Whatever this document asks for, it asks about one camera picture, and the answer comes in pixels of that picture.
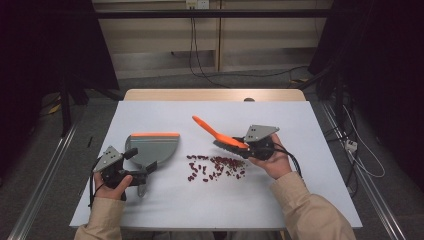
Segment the sleeve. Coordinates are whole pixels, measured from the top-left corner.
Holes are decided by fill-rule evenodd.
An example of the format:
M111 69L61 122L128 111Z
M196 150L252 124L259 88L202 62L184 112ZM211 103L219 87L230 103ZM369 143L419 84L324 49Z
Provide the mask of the sleeve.
M122 239L120 223L125 202L94 198L88 224L78 228L75 239Z
M346 218L328 200L309 193L297 172L277 179L271 190L292 239L355 239Z

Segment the cable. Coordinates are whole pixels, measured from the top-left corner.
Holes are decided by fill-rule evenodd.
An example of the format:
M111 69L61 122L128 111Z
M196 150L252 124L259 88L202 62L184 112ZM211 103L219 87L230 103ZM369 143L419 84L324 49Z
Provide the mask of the cable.
M300 69L300 68L308 68L309 66L298 66L298 67L294 67L291 68L289 70L285 70L282 72L278 72L278 73L271 73L271 74L263 74L263 75L255 75L255 74L241 74L241 73L220 73L220 74L212 74L212 75L206 75L202 69L202 66L200 64L200 59L199 59L199 53L198 53L198 47L197 47L197 34L196 34L197 30L196 30L196 21L194 18L191 18L191 44L190 44L190 56L189 56L189 65L190 65L190 71L191 73L196 76L196 77L201 77L201 78L206 78L210 83L214 84L214 85L218 85L221 87L225 87L225 88L229 88L228 86L222 85L222 84L218 84L215 83L213 81L211 81L209 78L211 77L221 77L221 76L241 76L241 77L273 77L273 76L278 76L278 75L282 75L285 73L289 73L291 75L291 72L293 70L296 69ZM191 56L192 56L192 52L193 52L193 40L194 40L194 45L195 45L195 51L196 51L196 58L197 58L197 63L199 65L200 71L202 73L202 75L198 75L193 71L192 65L191 65Z
M197 63L199 64L200 72L202 72L202 75L203 76L199 76L199 75L195 74L194 71L193 71L193 68L191 67L191 54L193 52L193 39L194 39L194 44L195 44L195 47L196 47ZM191 71L191 73L193 73L194 76L204 77L204 78L206 78L206 80L208 80L208 82L210 82L210 83L212 83L214 85L217 85L217 86L220 86L220 87L223 87L223 88L230 88L228 86L225 86L225 85L222 85L222 84L213 82L203 72L202 65L200 64L199 52L197 50L196 21L194 20L194 18L191 18L191 44L190 44L189 64L190 64L190 71Z
M348 150L348 152L350 152L351 154L352 154L352 157L353 157L353 160L358 164L358 166L362 169L362 170L364 170L368 175L370 175L370 176L373 176L373 177L377 177L377 178L381 178L381 177L384 177L384 175L386 174L386 170L384 169L384 166L383 166L383 164L381 164L381 162L380 162L380 160L377 158L377 156L375 156L375 154L371 151L371 149L365 144L365 142L362 140L362 138L361 138L361 136L359 136L359 133L358 133L358 131L356 130L356 127L354 126L354 123L353 123L353 120L352 120L352 118L350 117L350 114L349 114L349 112L348 112L348 110L346 109L346 107L343 105L343 108L344 108L344 110L346 111L346 113L347 113L347 116L349 117L349 120L350 120L350 122L352 123L352 127L353 127L353 129L355 130L355 133L356 133L356 136L358 137L358 139L361 141L361 143L365 146L365 148L374 156L374 158L377 160L377 162L378 162L378 164L380 165L380 167L381 167L381 169L383 170L383 173L381 174L381 175L376 175L376 174L373 174L373 173L371 173L371 172L369 172L366 168L365 168L365 166L363 165L363 164L361 164L360 162L358 162L358 160L356 160L356 157L353 157L353 154L352 154L352 152L350 152L349 150Z
M293 154L289 153L287 151L287 149L283 145L278 144L278 143L274 143L274 145L280 147L281 149L278 149L278 148L271 148L271 149L270 148L264 148L264 150L265 149L268 149L268 150L273 150L273 151L276 151L276 152L282 152L282 153L287 154L291 158L291 160L292 160L292 162L294 164L294 167L296 168L296 171L299 173L299 176L302 177L302 171L300 170L300 165L299 165L299 162L297 161L296 157Z

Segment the white table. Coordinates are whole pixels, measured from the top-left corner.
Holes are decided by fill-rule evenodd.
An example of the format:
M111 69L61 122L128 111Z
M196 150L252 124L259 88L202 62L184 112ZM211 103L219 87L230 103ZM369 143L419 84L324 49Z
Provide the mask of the white table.
M243 136L250 124L279 127L278 135L298 159L309 190L332 202L352 227L362 226L309 102L125 100L119 103L101 152L109 145L123 152L125 140L133 132L179 132L181 138L174 155L149 176L143 198L137 196L136 187L126 191L122 227L168 231L284 228L280 207L268 188L273 180L249 162L241 179L222 176L207 183L200 178L187 180L191 174L187 155L236 158L213 145L213 137L191 119L192 115L229 136ZM134 166L126 161L124 168ZM87 222L87 202L88 187L71 226Z

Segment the metal rail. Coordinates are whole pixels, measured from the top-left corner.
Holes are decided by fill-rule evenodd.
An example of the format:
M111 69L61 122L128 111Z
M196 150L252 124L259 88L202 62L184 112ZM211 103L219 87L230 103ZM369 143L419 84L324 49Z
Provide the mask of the metal rail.
M338 138L342 137L342 133L337 128L337 123L334 119L334 110L331 108L331 106L328 103L322 103L322 107L324 109L325 114L327 115L327 118L331 124L331 126L334 128L334 131ZM354 156L351 152L346 151L349 157L350 163L353 163ZM362 161L359 157L356 159L359 163L362 164ZM370 199L372 205L374 206L377 215L379 216L381 222L383 223L383 226L385 227L387 233L390 236L390 239L393 240L400 240L404 239L406 240L405 234L402 232L402 229L396 220L395 215L393 214L393 211L390 209L389 205L384 200L383 195L378 190L377 186L374 184L374 181L372 178L362 171L362 169L358 166L358 164L355 164L355 171L357 173L358 179L361 182L362 186L365 189L365 192L368 195L368 198Z
M41 180L38 182L37 187L35 188L18 221L13 227L8 240L26 239L32 223L34 222L35 217L37 216L37 213L43 204L47 191L49 190L56 172L59 169L60 163L65 156L66 150L72 141L75 130L82 118L83 113L84 112L82 111L77 115L74 124L71 126L71 129L63 138L60 139L58 146L56 147L56 150L53 153L53 156L50 158L50 162L47 165L43 176L41 177Z

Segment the metal bracket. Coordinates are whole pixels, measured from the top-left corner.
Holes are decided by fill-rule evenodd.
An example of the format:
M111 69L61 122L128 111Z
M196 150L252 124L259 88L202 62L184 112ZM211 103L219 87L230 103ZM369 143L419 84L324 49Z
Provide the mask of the metal bracket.
M109 146L103 153L103 156L101 156L96 167L93 169L93 172L100 172L115 162L122 160L122 158L123 155L121 153L119 153L114 147Z
M246 136L244 137L244 141L247 143L257 142L279 130L280 128L278 127L251 125L247 130Z

